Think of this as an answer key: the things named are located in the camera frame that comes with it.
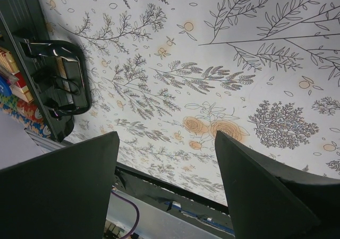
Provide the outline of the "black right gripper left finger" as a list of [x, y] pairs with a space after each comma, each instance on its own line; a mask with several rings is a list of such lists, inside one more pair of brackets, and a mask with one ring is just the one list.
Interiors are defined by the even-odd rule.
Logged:
[[1, 170], [1, 238], [102, 238], [119, 137], [110, 132]]

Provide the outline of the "blue small blind button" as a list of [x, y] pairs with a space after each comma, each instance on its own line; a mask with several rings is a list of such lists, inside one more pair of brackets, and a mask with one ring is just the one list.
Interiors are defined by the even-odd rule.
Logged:
[[9, 82], [5, 80], [2, 76], [0, 76], [0, 92], [6, 97], [12, 94]]

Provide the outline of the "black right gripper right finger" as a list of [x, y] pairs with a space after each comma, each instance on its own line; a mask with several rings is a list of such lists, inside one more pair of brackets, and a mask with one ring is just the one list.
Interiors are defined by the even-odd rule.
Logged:
[[339, 238], [339, 180], [310, 174], [218, 131], [215, 152], [236, 238]]

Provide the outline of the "red Texas Holdem card deck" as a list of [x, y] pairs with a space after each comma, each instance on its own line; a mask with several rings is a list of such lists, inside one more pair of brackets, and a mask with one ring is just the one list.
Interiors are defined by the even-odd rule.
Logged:
[[1, 47], [1, 75], [9, 83], [11, 93], [26, 103], [33, 102], [33, 96], [19, 71], [11, 52]]

